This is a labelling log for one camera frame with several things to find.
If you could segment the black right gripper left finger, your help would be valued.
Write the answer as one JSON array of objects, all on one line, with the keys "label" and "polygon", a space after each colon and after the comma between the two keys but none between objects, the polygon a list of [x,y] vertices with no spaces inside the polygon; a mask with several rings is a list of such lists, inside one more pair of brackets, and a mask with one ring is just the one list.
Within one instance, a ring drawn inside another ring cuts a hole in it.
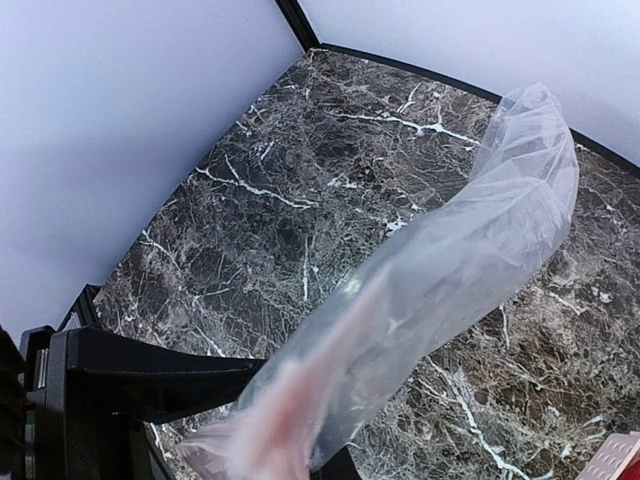
[{"label": "black right gripper left finger", "polygon": [[171,479],[147,432],[234,402],[261,359],[197,356],[96,327],[28,330],[22,479]]}]

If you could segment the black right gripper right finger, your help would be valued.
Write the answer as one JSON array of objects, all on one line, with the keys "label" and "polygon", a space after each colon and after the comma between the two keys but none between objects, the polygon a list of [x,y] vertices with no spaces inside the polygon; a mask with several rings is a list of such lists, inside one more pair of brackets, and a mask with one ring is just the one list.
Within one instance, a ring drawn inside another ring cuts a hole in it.
[{"label": "black right gripper right finger", "polygon": [[313,472],[311,480],[360,480],[349,450],[343,447],[322,468]]}]

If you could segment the clear zip top bag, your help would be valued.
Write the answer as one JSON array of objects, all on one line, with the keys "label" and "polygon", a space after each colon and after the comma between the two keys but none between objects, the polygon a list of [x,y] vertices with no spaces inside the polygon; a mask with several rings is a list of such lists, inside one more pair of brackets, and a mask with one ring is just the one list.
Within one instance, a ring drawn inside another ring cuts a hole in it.
[{"label": "clear zip top bag", "polygon": [[504,96],[468,183],[387,239],[180,455],[205,479],[308,478],[424,355],[541,269],[568,236],[578,182],[557,99],[542,84]]}]

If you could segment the pink plastic basket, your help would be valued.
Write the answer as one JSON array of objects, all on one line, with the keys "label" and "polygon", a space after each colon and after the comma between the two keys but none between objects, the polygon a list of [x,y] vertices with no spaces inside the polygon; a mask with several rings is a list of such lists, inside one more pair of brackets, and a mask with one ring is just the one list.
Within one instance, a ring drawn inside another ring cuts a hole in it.
[{"label": "pink plastic basket", "polygon": [[639,480],[639,433],[611,434],[577,480]]}]

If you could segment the left black frame post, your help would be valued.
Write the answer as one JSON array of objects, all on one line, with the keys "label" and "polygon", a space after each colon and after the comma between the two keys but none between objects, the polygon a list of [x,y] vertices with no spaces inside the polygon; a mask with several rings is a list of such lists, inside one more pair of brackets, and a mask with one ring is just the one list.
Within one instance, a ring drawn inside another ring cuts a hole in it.
[{"label": "left black frame post", "polygon": [[320,45],[298,0],[276,0],[275,3],[305,52]]}]

